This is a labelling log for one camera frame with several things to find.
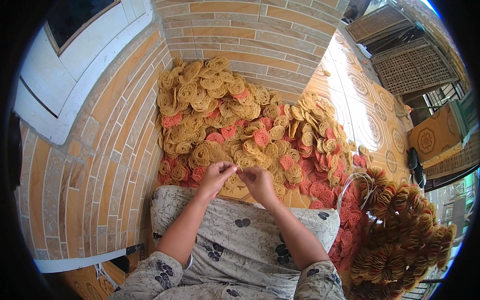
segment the lap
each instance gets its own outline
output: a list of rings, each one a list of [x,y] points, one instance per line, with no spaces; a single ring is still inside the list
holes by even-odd
[[[194,192],[177,186],[155,190],[151,208],[153,232],[163,235]],[[340,224],[338,213],[299,208],[291,211],[328,251]],[[184,273],[184,284],[244,282],[288,297],[287,294],[293,295],[300,276],[273,217],[251,204],[213,199],[197,232],[192,256],[193,265]]]

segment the floral dress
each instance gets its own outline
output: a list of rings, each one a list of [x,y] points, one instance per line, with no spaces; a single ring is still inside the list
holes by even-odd
[[[152,199],[156,242],[195,190],[161,186]],[[337,211],[291,208],[328,252],[340,220]],[[213,199],[197,232],[192,264],[154,252],[109,299],[345,299],[330,261],[300,271],[273,217],[259,204]]]

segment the shoe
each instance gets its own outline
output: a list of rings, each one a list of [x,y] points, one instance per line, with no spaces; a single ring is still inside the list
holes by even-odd
[[[415,150],[414,147],[411,147],[409,150],[407,150],[407,153],[408,153],[408,168],[410,170],[413,170],[419,164],[418,163],[419,157],[418,157],[417,151]]]
[[[420,162],[417,162],[417,166],[413,169],[415,172],[415,181],[417,182],[418,186],[423,189],[425,186],[425,178],[423,176],[423,167]]]

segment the wooden lattice panel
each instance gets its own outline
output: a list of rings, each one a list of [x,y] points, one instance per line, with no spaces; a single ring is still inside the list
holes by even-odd
[[[421,38],[418,38],[416,40],[410,41],[406,44],[403,44],[403,45],[391,48],[389,50],[380,52],[377,55],[372,56],[371,60],[372,60],[372,63],[375,63],[376,61],[382,60],[382,59],[384,59],[388,56],[392,56],[392,55],[398,54],[398,53],[403,52],[403,51],[407,51],[407,50],[410,50],[410,49],[413,49],[413,48],[416,48],[416,47],[425,46],[425,45],[429,45],[429,44],[430,43],[424,37],[421,37]]]
[[[383,86],[403,95],[457,79],[446,59],[434,45],[424,45],[376,60]]]
[[[410,20],[403,20],[400,23],[397,23],[395,25],[392,25],[386,28],[382,32],[369,37],[368,39],[362,40],[361,43],[364,46],[368,46],[371,43],[381,40],[382,38],[385,38],[393,33],[399,33],[400,31],[405,30],[408,27],[410,28],[412,27],[412,22],[410,22]]]
[[[384,5],[379,9],[355,20],[346,27],[356,43],[360,43],[369,37],[388,30],[389,27],[402,21],[408,20],[404,14],[390,5]]]
[[[425,168],[425,175],[427,175],[427,179],[433,179],[473,167],[480,161],[479,153],[480,133],[477,130],[471,134],[470,140],[465,145],[465,148],[451,157],[445,158],[443,161],[429,168]]]

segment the tiled wall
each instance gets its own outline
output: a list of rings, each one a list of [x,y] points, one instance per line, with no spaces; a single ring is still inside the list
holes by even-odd
[[[172,57],[229,58],[231,69],[297,101],[348,0],[158,0]]]
[[[16,196],[34,258],[88,257],[142,242],[148,200],[159,185],[156,78],[166,65],[165,35],[153,24],[98,80],[66,144],[53,146],[21,124]]]

